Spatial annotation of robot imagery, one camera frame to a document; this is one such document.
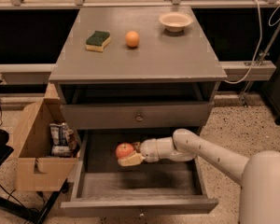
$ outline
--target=apple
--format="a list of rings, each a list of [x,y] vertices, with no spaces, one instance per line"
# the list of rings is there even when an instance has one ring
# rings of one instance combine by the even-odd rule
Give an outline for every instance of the apple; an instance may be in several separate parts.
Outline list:
[[[128,155],[130,155],[133,152],[134,152],[133,145],[131,145],[129,143],[121,143],[116,148],[116,157],[118,159],[122,159],[124,157],[127,157]]]

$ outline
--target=bowl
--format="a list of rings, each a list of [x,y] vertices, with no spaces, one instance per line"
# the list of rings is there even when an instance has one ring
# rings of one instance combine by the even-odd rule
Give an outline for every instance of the bowl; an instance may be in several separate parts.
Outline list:
[[[193,23],[193,18],[183,12],[166,12],[159,16],[159,21],[167,31],[178,33]]]

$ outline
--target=metal rod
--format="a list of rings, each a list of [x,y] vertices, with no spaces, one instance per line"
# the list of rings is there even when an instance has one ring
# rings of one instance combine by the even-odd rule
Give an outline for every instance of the metal rod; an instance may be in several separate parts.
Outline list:
[[[250,80],[250,81],[247,81],[239,95],[239,99],[240,101],[242,102],[243,106],[244,107],[248,107],[248,103],[245,99],[245,96],[249,93],[251,87],[253,86],[254,84],[254,81]]]
[[[10,3],[0,3],[0,9],[66,9],[78,7],[161,7],[172,6],[172,1],[157,1],[157,2],[84,2],[83,6],[77,6],[72,3],[22,3],[20,6],[12,6]],[[263,0],[259,0],[260,7],[278,7],[280,1],[275,4],[268,4]],[[252,0],[182,0],[177,6],[189,6],[191,8],[252,8],[255,3]]]
[[[262,53],[262,55],[261,55],[261,57],[260,57],[260,59],[259,59],[259,64],[262,64],[262,62],[263,62],[265,56],[266,56],[267,53],[269,52],[269,49],[271,48],[271,46],[272,46],[274,40],[277,38],[279,32],[280,32],[280,22],[279,22],[279,24],[278,24],[276,30],[274,31],[274,33],[273,33],[273,35],[272,35],[272,37],[271,37],[271,40],[270,40],[268,46],[267,46],[266,49],[263,51],[263,53]]]
[[[56,200],[59,197],[59,194],[61,193],[63,188],[61,188],[61,190],[59,191],[53,191],[52,194],[50,195],[48,201],[46,202],[45,206],[41,209],[39,216],[38,216],[38,220],[36,222],[36,224],[41,224],[44,222],[44,220],[46,219],[50,209],[52,208],[52,206],[55,204]]]

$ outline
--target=drawer handle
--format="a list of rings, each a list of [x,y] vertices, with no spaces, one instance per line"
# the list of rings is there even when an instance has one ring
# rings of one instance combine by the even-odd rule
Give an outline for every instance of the drawer handle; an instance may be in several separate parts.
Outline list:
[[[138,115],[136,116],[136,121],[137,121],[137,122],[143,121],[143,117],[141,116],[141,114],[138,114]]]
[[[145,215],[144,215],[144,213],[143,213],[143,210],[141,209],[140,210],[140,214],[139,214],[139,218],[144,218],[145,217]]]

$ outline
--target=cardboard box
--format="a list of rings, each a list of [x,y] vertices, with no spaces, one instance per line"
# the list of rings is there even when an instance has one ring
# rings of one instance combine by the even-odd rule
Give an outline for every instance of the cardboard box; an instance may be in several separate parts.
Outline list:
[[[14,155],[18,157],[16,190],[57,191],[77,158],[44,158],[51,150],[51,123],[63,122],[58,98],[44,98],[26,106],[14,130]]]
[[[55,85],[53,83],[48,83],[46,93],[45,93],[46,98],[57,98],[58,93],[56,91]]]

